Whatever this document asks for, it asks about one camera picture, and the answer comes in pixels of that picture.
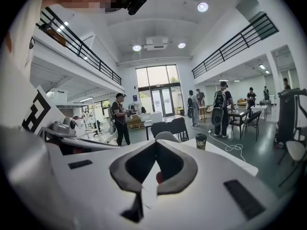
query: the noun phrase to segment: gray floor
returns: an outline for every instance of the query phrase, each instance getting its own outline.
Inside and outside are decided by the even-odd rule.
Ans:
[[[278,184],[292,171],[292,159],[289,154],[285,156],[280,165],[278,161],[284,153],[284,150],[277,149],[273,146],[273,139],[275,135],[276,123],[274,112],[272,115],[268,115],[268,120],[259,121],[259,136],[256,142],[256,131],[250,127],[248,132],[245,133],[240,140],[239,127],[234,127],[233,132],[231,126],[228,127],[227,133],[228,139],[218,138],[218,140],[226,143],[227,145],[242,144],[242,156],[246,162],[252,164],[259,169],[257,177],[262,180],[267,186],[269,186],[277,196],[283,196],[289,189],[291,189],[297,181],[301,168],[282,186],[278,187]],[[191,127],[191,120],[185,117],[186,126],[188,129],[189,138],[195,138],[198,133],[206,133],[208,135],[209,129],[214,129],[210,119],[201,120],[200,126]],[[129,130],[130,140],[132,143],[137,143],[146,140],[145,128],[137,130]],[[153,135],[149,131],[149,140],[154,139]],[[220,149],[225,149],[225,145],[214,140],[208,136],[208,141]],[[242,159],[240,157],[240,151],[233,150],[230,152],[233,156]]]

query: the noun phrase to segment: railing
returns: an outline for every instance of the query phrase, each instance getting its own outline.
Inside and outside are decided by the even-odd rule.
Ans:
[[[47,7],[42,10],[40,22],[36,25],[76,56],[82,58],[101,73],[121,85],[119,75],[108,67],[50,8]]]
[[[244,49],[251,47],[253,44],[276,32],[278,30],[272,21],[270,21],[267,14],[261,15],[194,68],[192,70],[194,78],[199,77],[232,56],[235,56]]]

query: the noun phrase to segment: ceiling vent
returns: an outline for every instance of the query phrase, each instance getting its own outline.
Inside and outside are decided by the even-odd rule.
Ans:
[[[148,37],[146,38],[146,45],[144,46],[145,49],[148,51],[153,50],[164,50],[167,47],[168,37]]]

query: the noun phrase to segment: white cable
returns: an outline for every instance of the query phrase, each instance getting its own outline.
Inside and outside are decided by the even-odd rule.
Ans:
[[[221,142],[220,140],[217,140],[217,139],[215,139],[214,137],[211,136],[211,131],[209,131],[209,136],[210,136],[212,139],[214,139],[214,140],[216,140],[216,141],[218,141],[218,142]],[[232,150],[241,151],[241,158],[244,160],[244,162],[246,162],[245,159],[244,159],[243,156],[242,156],[243,145],[241,145],[241,144],[236,144],[236,145],[230,145],[230,146],[228,146],[227,144],[225,144],[225,143],[223,143],[223,142],[221,142],[221,143],[224,144],[224,145],[226,146],[226,147],[225,147],[225,151],[226,151],[226,152],[231,152]]]

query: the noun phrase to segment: doorway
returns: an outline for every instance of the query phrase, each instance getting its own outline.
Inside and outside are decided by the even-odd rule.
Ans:
[[[151,96],[154,112],[161,112],[163,116],[168,113],[175,113],[171,88],[151,90]]]

